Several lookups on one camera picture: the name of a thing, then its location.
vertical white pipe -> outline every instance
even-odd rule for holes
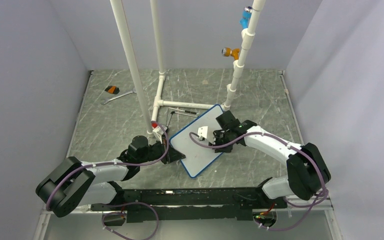
[[[136,63],[136,57],[133,51],[132,39],[130,38],[123,2],[122,0],[109,1],[111,2],[112,11],[114,12],[115,22],[117,23],[118,32],[120,33],[121,43],[123,44],[134,88],[136,88],[136,94],[139,100],[140,109],[142,110],[143,119],[145,121],[146,131],[148,134],[152,134],[153,128],[151,126],[150,113],[148,112],[148,103],[145,98],[141,78],[139,77],[138,64]]]
[[[257,23],[265,3],[266,0],[254,0],[252,3],[252,14],[249,19],[248,28],[245,28],[242,31],[242,49],[240,50],[239,59],[234,63],[232,82],[227,85],[227,97],[226,101],[222,105],[224,110],[230,109],[232,101],[235,98],[236,87],[238,86],[239,79],[242,76],[248,50],[250,50],[251,45],[253,44]]]
[[[165,74],[162,74],[158,78],[158,87],[156,88],[156,95],[153,100],[153,109],[152,109],[152,116],[151,116],[152,121],[156,121],[158,117],[158,110],[160,109],[159,100],[161,100],[161,94],[163,92],[165,77],[166,77]]]
[[[164,64],[163,64],[163,48],[161,46],[160,19],[158,16],[157,0],[150,0],[150,3],[151,3],[153,34],[155,36],[155,45],[156,45],[156,57],[158,58],[159,74],[162,75],[166,72],[166,69],[164,69]]]

wrench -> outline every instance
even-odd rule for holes
[[[123,97],[123,96],[129,95],[129,94],[135,94],[135,93],[136,93],[136,88],[133,88],[132,90],[127,91],[127,92],[125,92],[125,93],[120,93],[120,94],[117,94],[117,95],[115,95],[115,96],[113,96],[113,97],[105,98],[105,101],[102,102],[101,104],[102,104],[102,105],[105,105],[105,104],[111,102],[112,100],[116,100],[116,99],[121,98],[121,97]]]

cable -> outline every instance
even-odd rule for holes
[[[260,215],[266,216],[270,213],[270,211],[275,207],[275,203],[273,202],[270,206],[270,208],[267,211],[260,212]]]
[[[257,198],[249,198],[249,197],[246,197],[246,196],[242,196],[239,193],[235,193],[235,194],[233,194],[233,196],[239,196],[240,198],[245,199],[245,200],[249,200],[249,201],[256,201],[257,200]]]
[[[163,126],[161,124],[159,124],[158,122],[156,121],[151,121],[151,123],[155,123],[158,127],[161,128],[162,132],[164,133],[164,136],[165,136],[165,139],[169,139],[169,136],[167,135],[167,132],[164,130]],[[162,156],[160,158],[158,158],[157,160],[154,160],[154,161],[150,161],[150,162],[145,162],[145,163],[127,163],[127,162],[117,162],[116,165],[122,165],[122,166],[149,166],[149,165],[152,165],[152,164],[155,164],[155,163],[158,163],[159,161],[161,161],[161,159],[163,159],[167,153],[169,152],[169,145],[167,144],[166,145],[166,148],[165,148],[165,151],[164,153],[162,154]],[[88,164],[88,165],[84,165],[84,166],[81,166],[81,167],[78,167],[76,168],[75,170],[73,170],[72,172],[70,172],[69,174],[67,174],[67,176],[65,176],[60,183],[58,183],[58,185],[56,185],[55,189],[52,191],[52,193],[50,194],[49,198],[47,199],[46,201],[46,210],[47,211],[51,211],[51,200],[54,198],[55,194],[57,193],[57,191],[61,188],[61,186],[66,182],[68,181],[74,174],[76,174],[77,172],[83,170],[83,169],[89,169],[89,168],[99,168],[99,167],[103,167],[103,166],[109,166],[109,165],[114,165],[114,162],[111,161],[111,162],[97,162],[97,163],[94,163],[94,164]],[[124,203],[124,204],[121,204],[121,205],[116,205],[116,206],[119,206],[119,207],[123,207],[123,206],[128,206],[128,205],[133,205],[133,204],[139,204],[139,205],[144,205],[144,206],[147,206],[149,207],[155,214],[156,216],[156,227],[155,227],[155,230],[154,232],[151,234],[151,236],[143,239],[143,240],[148,240],[150,238],[152,238],[155,233],[157,232],[157,229],[158,229],[158,225],[159,225],[159,219],[158,219],[158,215],[157,215],[157,212],[155,211],[155,209],[152,208],[152,206],[146,204],[146,203],[143,203],[143,202],[129,202],[129,203]],[[109,230],[110,232],[116,234],[117,236],[119,237],[122,237],[126,240],[133,240],[131,238],[128,238],[128,237],[125,237],[121,234],[119,234],[118,232],[114,232],[112,229],[108,228],[107,226],[104,226],[105,229]]]
[[[119,207],[125,207],[125,206],[128,206],[128,205],[135,205],[135,204],[143,205],[143,206],[148,207],[149,209],[152,210],[153,214],[155,215],[156,226],[155,226],[154,231],[151,233],[151,235],[149,235],[149,237],[146,237],[146,238],[142,239],[142,240],[149,240],[149,239],[151,239],[151,238],[155,235],[155,233],[157,233],[158,226],[160,225],[160,219],[158,218],[158,214],[157,214],[157,212],[155,211],[155,209],[154,209],[151,205],[146,204],[146,203],[144,203],[144,202],[140,202],[140,201],[138,201],[138,202],[124,203],[124,204],[120,204],[120,205],[107,205],[107,206],[108,206],[108,207],[111,207],[111,208],[119,208]],[[124,236],[124,235],[118,233],[117,231],[114,231],[113,229],[107,227],[107,226],[105,225],[105,222],[104,222],[104,221],[105,221],[105,218],[106,218],[107,216],[109,216],[109,215],[124,215],[124,214],[121,213],[121,212],[118,212],[118,211],[113,211],[113,212],[110,212],[110,213],[105,214],[105,215],[102,217],[102,226],[103,226],[103,229],[106,229],[106,230],[110,231],[111,233],[113,233],[113,234],[115,234],[115,235],[117,235],[117,236],[119,236],[119,237],[121,237],[121,238],[123,238],[123,239],[126,239],[126,240],[134,240],[134,239],[132,239],[132,238],[128,238],[128,237],[126,237],[126,236]]]
[[[245,133],[245,134],[243,134],[243,135],[233,139],[232,141],[230,141],[230,142],[228,142],[226,144],[218,145],[218,146],[208,146],[208,145],[205,145],[205,144],[201,144],[196,139],[193,138],[193,135],[199,137],[198,134],[196,134],[194,132],[190,132],[189,133],[189,137],[192,140],[192,142],[194,142],[195,144],[197,144],[197,145],[199,145],[199,146],[201,146],[203,148],[207,148],[207,149],[222,149],[222,148],[230,146],[230,145],[236,143],[238,140],[241,140],[244,137],[250,136],[250,135],[261,135],[263,137],[267,136],[267,137],[270,137],[272,139],[277,140],[278,142],[280,142],[281,144],[285,145],[286,147],[288,147],[288,148],[294,150],[295,152],[301,154],[302,156],[304,156],[311,163],[311,165],[313,166],[315,172],[317,173],[318,179],[320,180],[321,192],[319,194],[315,194],[314,201],[311,204],[308,204],[308,205],[296,205],[296,204],[293,204],[293,203],[289,202],[287,199],[285,199],[285,201],[289,205],[291,205],[293,207],[296,207],[296,208],[308,208],[308,210],[304,213],[304,215],[301,217],[301,219],[298,220],[292,226],[289,226],[289,227],[286,227],[286,228],[269,228],[269,227],[265,227],[267,230],[271,230],[271,231],[288,231],[288,230],[291,230],[291,229],[295,228],[296,226],[298,226],[307,217],[307,215],[310,213],[311,209],[314,206],[316,206],[317,204],[320,204],[321,202],[323,202],[328,197],[329,190],[325,186],[325,181],[323,180],[322,173],[320,172],[319,167],[317,167],[316,162],[314,162],[314,160],[310,156],[308,156],[305,152],[301,151],[300,149],[298,149],[298,148],[296,148],[294,146],[289,145],[287,142],[285,142],[283,139],[281,139],[280,137],[278,137],[276,135],[273,135],[273,134],[270,134],[270,133],[266,133],[266,132],[263,133],[263,132],[259,132],[259,131],[253,131],[253,132]]]

black mounting base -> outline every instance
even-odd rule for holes
[[[266,201],[255,187],[185,188],[185,189],[124,189],[124,201],[143,202],[152,205],[160,220],[232,219],[250,221],[253,209],[287,207],[282,197]],[[111,202],[119,205],[123,202]],[[92,211],[120,211],[121,207],[92,204]],[[154,213],[142,205],[129,205],[127,223],[154,220]]]

white pvc pipe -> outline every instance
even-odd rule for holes
[[[43,240],[45,238],[50,218],[51,214],[41,214],[39,216],[39,222],[37,223],[36,231],[33,235],[33,240]]]
[[[164,64],[163,64],[163,48],[161,46],[160,19],[158,16],[157,0],[150,0],[150,3],[151,3],[153,34],[155,36],[155,45],[156,45],[156,57],[158,58],[159,74],[162,75],[166,72],[166,69],[164,69]]]
[[[127,58],[127,64],[130,69],[131,78],[133,79],[134,88],[136,89],[137,99],[139,100],[140,109],[145,121],[146,131],[152,134],[150,113],[148,112],[148,103],[145,98],[144,88],[142,87],[141,78],[139,77],[138,65],[136,63],[135,53],[133,51],[132,39],[130,38],[129,27],[123,2],[121,0],[109,0],[111,2],[112,11],[114,12],[115,22],[117,23],[118,32],[120,33],[121,43]]]
[[[166,78],[165,74],[162,74],[158,78],[158,87],[156,88],[156,95],[153,100],[153,109],[152,109],[152,121],[156,121],[158,117],[158,110],[160,109],[159,101],[161,100],[161,94],[163,93],[164,79]]]
[[[214,105],[211,104],[201,104],[201,103],[193,103],[193,102],[179,102],[179,101],[158,101],[160,106],[168,106],[168,107],[182,107],[182,108],[190,108],[190,109],[210,109]]]
[[[227,85],[226,101],[222,104],[222,108],[224,110],[230,109],[232,101],[235,98],[236,88],[238,86],[239,79],[242,76],[242,71],[244,70],[248,50],[250,50],[251,45],[253,44],[258,19],[265,3],[266,0],[254,0],[252,4],[252,14],[251,18],[249,19],[248,28],[242,30],[242,49],[240,50],[239,59],[233,63],[234,67],[232,82],[231,84]]]

